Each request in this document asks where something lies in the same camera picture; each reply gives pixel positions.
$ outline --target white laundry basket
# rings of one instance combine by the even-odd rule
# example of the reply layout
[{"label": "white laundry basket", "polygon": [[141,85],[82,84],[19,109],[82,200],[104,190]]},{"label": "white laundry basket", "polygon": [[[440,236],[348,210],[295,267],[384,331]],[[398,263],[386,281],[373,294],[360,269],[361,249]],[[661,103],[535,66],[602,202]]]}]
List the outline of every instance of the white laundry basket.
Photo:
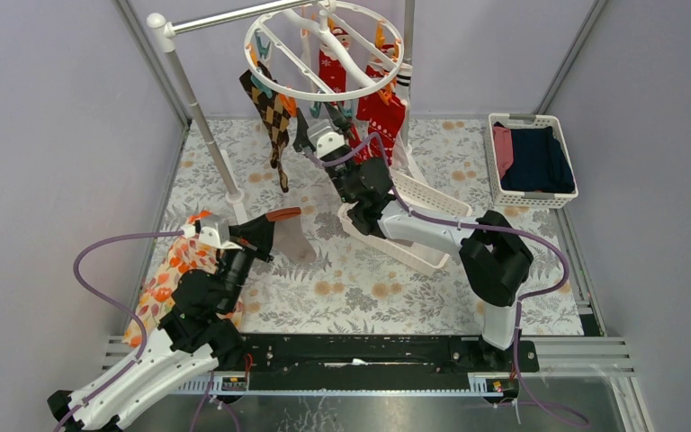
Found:
[{"label": "white laundry basket", "polygon": [[573,165],[570,163],[568,148],[565,145],[565,138],[562,135],[560,121],[551,115],[534,114],[489,114],[489,130],[484,134],[486,140],[486,161],[489,165],[489,183],[491,185],[491,196],[495,205],[515,205],[528,207],[542,207],[549,209],[560,209],[570,200],[579,196],[579,186],[572,193],[544,193],[544,192],[518,192],[502,189],[499,182],[499,171],[497,170],[497,152],[494,150],[494,124],[501,123],[508,129],[542,129],[552,126],[552,132],[556,140],[562,147],[565,159],[568,161],[570,172],[573,174],[573,182],[576,184],[576,174],[573,172]]},{"label": "white laundry basket", "polygon": [[[420,207],[424,207],[429,210],[448,213],[452,217],[470,216],[472,214],[472,207],[460,200],[438,192],[436,189],[421,184],[417,180],[393,169],[390,171],[390,175],[393,177],[393,183],[396,185],[401,198],[419,212],[422,211]],[[352,204],[343,204],[337,211],[337,217],[340,218],[340,223],[343,224],[345,232],[373,248],[398,259],[423,275],[432,275],[435,270],[443,267],[446,264],[446,260],[449,259],[449,254],[418,243],[403,245],[383,238],[363,235],[358,229],[354,228],[353,223],[348,219],[346,212],[351,207],[353,207]]]}]

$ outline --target purple wall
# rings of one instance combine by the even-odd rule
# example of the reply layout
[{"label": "purple wall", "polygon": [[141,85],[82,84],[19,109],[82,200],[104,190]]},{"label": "purple wall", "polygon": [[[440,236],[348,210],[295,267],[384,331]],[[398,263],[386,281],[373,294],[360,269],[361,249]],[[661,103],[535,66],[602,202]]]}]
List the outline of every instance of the purple wall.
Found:
[{"label": "purple wall", "polygon": [[[139,18],[158,12],[178,22],[260,0],[132,0]],[[403,0],[356,0],[385,16],[403,31]],[[592,0],[418,0],[415,18],[413,115],[529,113],[542,101]],[[364,36],[374,35],[367,19],[342,13]],[[284,17],[274,17],[272,30],[291,47],[300,46],[297,32]],[[255,117],[257,113],[239,86],[247,70],[242,53],[251,19],[194,31],[175,38],[184,69],[206,115]],[[366,59],[365,51],[361,55]],[[292,64],[275,58],[272,73],[282,84],[308,88]],[[305,86],[297,87],[296,83]]]},{"label": "purple wall", "polygon": [[[73,259],[155,226],[180,133],[113,2],[0,0],[0,431],[51,430],[45,398],[99,374],[120,317]],[[127,302],[146,249],[82,271]]]},{"label": "purple wall", "polygon": [[691,430],[691,2],[611,2],[552,113],[605,321],[656,430]]}]

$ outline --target cable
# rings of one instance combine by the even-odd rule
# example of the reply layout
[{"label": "cable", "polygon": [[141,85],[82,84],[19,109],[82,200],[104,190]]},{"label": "cable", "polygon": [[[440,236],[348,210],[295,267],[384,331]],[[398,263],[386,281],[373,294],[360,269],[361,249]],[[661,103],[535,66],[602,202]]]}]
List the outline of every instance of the cable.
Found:
[{"label": "cable", "polygon": [[239,417],[237,417],[237,413],[234,412],[234,409],[231,408],[231,405],[228,403],[224,403],[223,400],[219,400],[216,403],[219,408],[226,408],[227,411],[229,412],[229,415],[231,416],[231,419],[234,420],[234,430],[235,432],[242,432],[242,425],[239,424]]},{"label": "cable", "polygon": [[89,282],[87,282],[83,276],[81,275],[80,272],[80,266],[81,266],[81,261],[85,258],[86,255],[88,255],[92,250],[97,249],[98,247],[102,247],[105,245],[109,245],[110,243],[115,243],[117,241],[123,241],[123,240],[133,240],[133,239],[157,239],[160,237],[175,237],[175,236],[180,236],[184,234],[182,231],[171,231],[171,232],[143,232],[143,233],[138,233],[138,234],[126,234],[123,236],[116,236],[116,237],[110,237],[110,238],[105,238],[104,240],[99,240],[93,245],[85,248],[84,250],[81,251],[80,254],[76,257],[76,261],[73,263],[73,274],[75,275],[76,279],[78,282],[86,288],[87,291],[89,291],[91,294],[99,297],[100,299],[104,300],[105,302],[110,303],[112,306],[116,307],[117,309],[125,312],[127,315],[131,316],[133,320],[136,322],[137,326],[139,326],[139,330],[141,330],[141,344],[139,344],[139,350],[137,351],[136,355],[134,356],[134,359],[128,362],[125,366],[122,367],[118,373],[113,375],[109,380],[107,380],[105,383],[100,385],[99,387],[96,388],[96,390],[92,391],[89,393],[88,396],[84,397],[81,401],[83,403],[77,404],[75,407],[70,409],[70,411],[65,414],[65,416],[57,423],[57,425],[54,427],[54,432],[59,432],[60,429],[62,429],[63,426],[65,426],[65,423],[73,417],[73,415],[83,408],[85,405],[88,404],[88,402],[96,397],[97,394],[101,393],[106,389],[107,387],[110,387],[112,383],[118,381],[119,378],[123,376],[133,365],[136,364],[136,361],[141,358],[141,356],[144,354],[144,348],[145,345],[147,344],[147,329],[144,327],[144,323],[141,322],[141,319],[136,316],[136,313],[134,313],[133,310],[130,310],[129,308],[125,307],[122,303],[119,301],[116,301],[112,297],[104,294],[103,292],[100,292],[99,290],[95,289]]},{"label": "cable", "polygon": [[[367,136],[367,138],[361,144],[359,144],[359,146],[357,148],[354,148],[351,152],[349,152],[344,157],[339,158],[339,159],[334,160],[334,161],[331,161],[331,162],[322,162],[321,165],[323,167],[332,167],[334,165],[342,164],[343,162],[345,162],[349,158],[352,158],[356,153],[359,152],[359,150],[363,149],[372,140],[377,140],[377,143],[380,146],[380,152],[382,154],[382,160],[385,162],[385,165],[387,167],[389,167],[390,163],[388,161],[388,156],[385,152],[385,146],[382,144],[382,138],[378,132],[372,132],[371,134],[369,134],[369,136]],[[555,285],[553,285],[550,288],[545,288],[542,290],[525,293],[525,294],[520,295],[516,299],[516,323],[515,323],[515,335],[513,336],[513,345],[514,345],[514,347],[513,347],[513,364],[515,366],[516,375],[517,375],[517,378],[520,382],[521,387],[523,387],[523,389],[528,394],[528,396],[530,396],[531,399],[533,400],[533,402],[519,402],[519,403],[522,403],[524,405],[538,406],[539,408],[541,408],[544,412],[546,412],[550,416],[558,419],[562,423],[571,425],[575,428],[590,428],[591,423],[589,422],[589,419],[586,416],[584,416],[583,414],[581,414],[580,412],[578,412],[578,411],[576,411],[570,407],[566,407],[564,405],[560,405],[557,403],[540,402],[539,400],[537,400],[535,398],[535,396],[531,393],[531,389],[528,388],[528,386],[525,384],[525,382],[523,380],[523,375],[520,372],[520,364],[519,364],[518,356],[517,356],[518,355],[517,345],[518,345],[518,341],[519,341],[518,330],[520,329],[520,319],[521,319],[521,315],[523,312],[521,302],[525,299],[528,299],[531,297],[536,297],[538,295],[554,293],[555,291],[559,290],[566,282],[568,282],[570,270],[569,270],[569,265],[568,265],[568,259],[565,257],[565,255],[563,255],[563,253],[556,246],[554,246],[552,243],[550,243],[546,239],[541,238],[539,236],[536,236],[534,234],[531,234],[530,232],[522,231],[520,229],[498,227],[498,226],[491,226],[491,225],[480,225],[477,223],[466,223],[466,222],[459,223],[459,225],[458,225],[458,223],[456,221],[453,221],[453,220],[438,219],[438,218],[434,218],[434,217],[419,213],[417,211],[412,210],[409,207],[409,205],[406,202],[404,202],[404,200],[399,195],[399,191],[396,188],[395,184],[393,185],[392,190],[393,190],[393,195],[396,197],[396,201],[399,203],[401,208],[403,208],[405,211],[407,211],[410,216],[417,217],[418,219],[421,219],[422,221],[428,221],[428,222],[436,223],[439,225],[447,225],[450,227],[460,226],[462,228],[466,228],[469,230],[488,230],[488,231],[504,232],[506,234],[515,234],[517,236],[525,237],[526,239],[530,239],[532,241],[535,241],[535,242],[545,246],[546,248],[550,249],[552,251],[552,253],[554,253],[558,257],[558,259],[561,262],[561,266],[562,266],[562,278],[560,279],[560,281],[558,281],[558,283],[556,283]],[[580,418],[583,422],[578,423],[578,422],[575,422],[573,420],[568,420],[568,419],[565,419],[561,416],[558,416],[552,410],[549,409],[550,407],[555,408],[555,409],[559,409],[559,410],[568,411],[571,414],[574,414],[576,417]]]},{"label": "cable", "polygon": [[205,386],[205,393],[202,394],[200,398],[200,403],[197,404],[197,410],[194,412],[194,417],[192,417],[192,425],[189,427],[189,432],[194,432],[194,426],[197,424],[197,418],[200,417],[200,411],[202,410],[202,405],[208,400],[208,395],[211,394],[211,388],[213,387],[213,376],[216,373],[211,371],[211,378],[208,380],[208,385]]}]

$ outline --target orange clothespin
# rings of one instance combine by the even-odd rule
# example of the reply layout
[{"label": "orange clothespin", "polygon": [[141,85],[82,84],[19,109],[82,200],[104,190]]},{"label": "orange clothespin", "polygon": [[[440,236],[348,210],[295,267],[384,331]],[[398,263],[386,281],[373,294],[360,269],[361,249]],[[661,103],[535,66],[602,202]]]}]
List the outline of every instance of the orange clothespin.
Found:
[{"label": "orange clothespin", "polygon": [[385,88],[378,90],[377,95],[384,104],[390,105],[390,99],[393,98],[393,83],[390,83],[386,85]]},{"label": "orange clothespin", "polygon": [[382,20],[377,22],[377,30],[374,34],[374,47],[378,50],[381,50],[382,46],[385,45],[385,35],[382,34],[382,23]]},{"label": "orange clothespin", "polygon": [[396,39],[393,43],[393,63],[399,62],[399,45],[401,44],[401,39]]},{"label": "orange clothespin", "polygon": [[284,109],[290,113],[291,117],[295,117],[298,114],[298,104],[295,103],[295,98],[292,96],[285,96],[284,94],[279,93],[280,99],[282,99],[282,106],[284,106]]},{"label": "orange clothespin", "polygon": [[253,44],[248,43],[245,48],[250,50],[250,59],[253,60],[253,65],[258,66],[258,56],[256,55],[256,49],[253,48]]}]

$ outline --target floral fabric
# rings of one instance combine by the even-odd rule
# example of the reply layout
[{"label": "floral fabric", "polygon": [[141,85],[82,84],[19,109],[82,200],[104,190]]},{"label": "floral fabric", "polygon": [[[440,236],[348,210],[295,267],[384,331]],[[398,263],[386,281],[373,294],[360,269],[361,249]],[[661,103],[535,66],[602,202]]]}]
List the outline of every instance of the floral fabric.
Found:
[{"label": "floral fabric", "polygon": [[[184,273],[198,268],[208,273],[216,271],[216,248],[198,243],[194,238],[177,238],[168,249],[167,256],[156,272],[142,288],[136,315],[144,322],[147,333],[151,332],[174,307],[171,294],[178,286]],[[234,312],[226,315],[235,326],[242,323],[242,301],[237,302]],[[133,320],[123,335],[123,343],[138,347],[141,343],[141,329]]]}]

